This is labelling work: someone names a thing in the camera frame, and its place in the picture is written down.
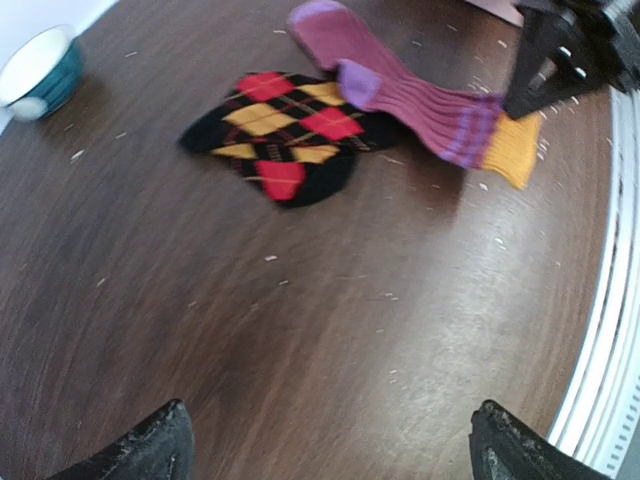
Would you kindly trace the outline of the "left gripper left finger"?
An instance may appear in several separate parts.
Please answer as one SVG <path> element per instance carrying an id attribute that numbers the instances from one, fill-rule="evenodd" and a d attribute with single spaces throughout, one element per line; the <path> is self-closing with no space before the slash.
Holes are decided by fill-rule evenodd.
<path id="1" fill-rule="evenodd" d="M 186 480 L 194 467 L 195 438 L 186 405 L 172 399 L 126 434 L 53 480 Z"/>

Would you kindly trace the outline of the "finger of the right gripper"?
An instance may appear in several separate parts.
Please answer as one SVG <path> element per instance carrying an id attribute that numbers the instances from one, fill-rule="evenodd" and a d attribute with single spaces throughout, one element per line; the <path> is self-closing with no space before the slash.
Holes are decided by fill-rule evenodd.
<path id="1" fill-rule="evenodd" d="M 623 1 L 519 1 L 518 51 L 502 108 L 521 119 L 611 87 L 625 91 Z"/>

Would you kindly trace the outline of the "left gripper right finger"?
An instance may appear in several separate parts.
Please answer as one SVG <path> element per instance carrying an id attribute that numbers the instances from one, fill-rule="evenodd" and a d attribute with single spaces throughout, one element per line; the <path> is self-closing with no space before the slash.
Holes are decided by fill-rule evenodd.
<path id="1" fill-rule="evenodd" d="M 608 480 L 549 444 L 493 400 L 473 412 L 471 424 L 475 480 Z"/>

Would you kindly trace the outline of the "maroon purple orange sock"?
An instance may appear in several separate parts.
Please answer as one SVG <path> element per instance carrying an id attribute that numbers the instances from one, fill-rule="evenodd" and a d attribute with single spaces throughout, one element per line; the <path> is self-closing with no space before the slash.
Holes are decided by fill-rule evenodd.
<path id="1" fill-rule="evenodd" d="M 447 90 L 420 79 L 339 2 L 306 2 L 287 23 L 316 65 L 336 72 L 348 103 L 391 115 L 444 161 L 526 187 L 537 159 L 539 115 L 513 120 L 498 94 Z"/>

